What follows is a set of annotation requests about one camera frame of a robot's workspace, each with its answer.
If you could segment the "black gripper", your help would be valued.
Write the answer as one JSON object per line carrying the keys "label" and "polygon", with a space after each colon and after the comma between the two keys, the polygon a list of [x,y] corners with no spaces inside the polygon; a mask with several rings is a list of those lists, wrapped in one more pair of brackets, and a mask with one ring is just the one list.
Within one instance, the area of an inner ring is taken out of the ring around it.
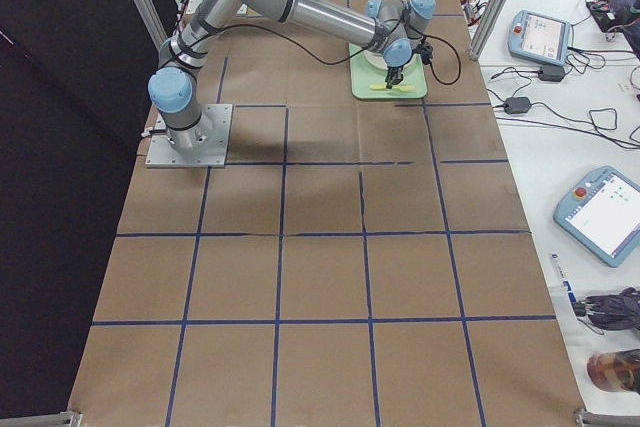
{"label": "black gripper", "polygon": [[414,55],[420,57],[423,65],[430,65],[433,58],[433,48],[429,42],[422,42],[416,47],[412,47],[409,41],[394,41],[384,49],[384,61],[387,65],[385,88],[387,90],[391,90],[403,81],[403,68]]}

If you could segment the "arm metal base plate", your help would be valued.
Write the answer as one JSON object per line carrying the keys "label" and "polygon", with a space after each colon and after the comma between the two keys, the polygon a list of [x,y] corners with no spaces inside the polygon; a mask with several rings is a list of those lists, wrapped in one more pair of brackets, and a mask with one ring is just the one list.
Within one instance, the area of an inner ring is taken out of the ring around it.
{"label": "arm metal base plate", "polygon": [[149,168],[223,168],[227,159],[232,104],[201,104],[199,123],[185,131],[169,129],[160,114],[150,135],[145,164]]}

